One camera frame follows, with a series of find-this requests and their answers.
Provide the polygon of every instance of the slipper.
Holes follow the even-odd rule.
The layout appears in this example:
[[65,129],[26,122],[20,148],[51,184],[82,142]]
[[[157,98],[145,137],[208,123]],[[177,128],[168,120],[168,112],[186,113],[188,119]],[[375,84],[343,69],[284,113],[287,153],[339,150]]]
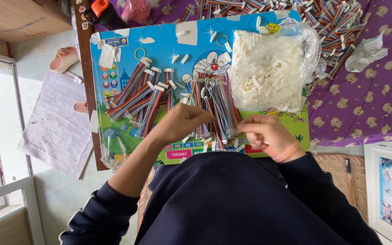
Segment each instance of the slipper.
[[87,102],[78,102],[73,105],[75,111],[88,114]]
[[49,68],[56,73],[63,74],[71,65],[79,60],[76,47],[63,47],[57,50]]

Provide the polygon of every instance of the plastic bag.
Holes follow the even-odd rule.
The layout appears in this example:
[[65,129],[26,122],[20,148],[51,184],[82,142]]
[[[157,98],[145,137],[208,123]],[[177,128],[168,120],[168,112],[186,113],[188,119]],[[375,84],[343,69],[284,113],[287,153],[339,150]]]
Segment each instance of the plastic bag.
[[304,84],[312,80],[320,57],[317,32],[306,24],[283,26],[271,35],[234,32],[231,90],[244,111],[302,108]]
[[150,0],[127,0],[122,12],[122,18],[124,20],[132,20],[141,25],[151,25],[150,13]]

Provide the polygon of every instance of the picture frame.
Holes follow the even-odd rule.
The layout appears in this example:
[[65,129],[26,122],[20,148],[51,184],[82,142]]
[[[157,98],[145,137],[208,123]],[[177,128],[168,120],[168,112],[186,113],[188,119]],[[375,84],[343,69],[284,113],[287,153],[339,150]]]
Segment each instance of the picture frame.
[[368,225],[392,242],[392,147],[364,145]]

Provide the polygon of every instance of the navy sweatshirt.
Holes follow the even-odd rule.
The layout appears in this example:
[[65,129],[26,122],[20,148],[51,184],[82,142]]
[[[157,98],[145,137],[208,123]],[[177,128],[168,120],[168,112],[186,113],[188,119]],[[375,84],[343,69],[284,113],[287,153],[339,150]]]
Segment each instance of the navy sweatshirt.
[[[241,153],[190,157],[161,179],[135,244],[380,244],[310,153],[279,170]],[[63,244],[119,244],[138,198],[107,183],[70,220]]]

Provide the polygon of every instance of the white towel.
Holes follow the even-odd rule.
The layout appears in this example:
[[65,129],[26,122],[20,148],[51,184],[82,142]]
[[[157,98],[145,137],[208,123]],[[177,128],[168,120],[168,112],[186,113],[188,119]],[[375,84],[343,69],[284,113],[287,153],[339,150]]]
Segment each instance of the white towel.
[[48,71],[18,150],[79,179],[93,142],[88,114],[73,108],[86,101],[84,84],[74,76]]

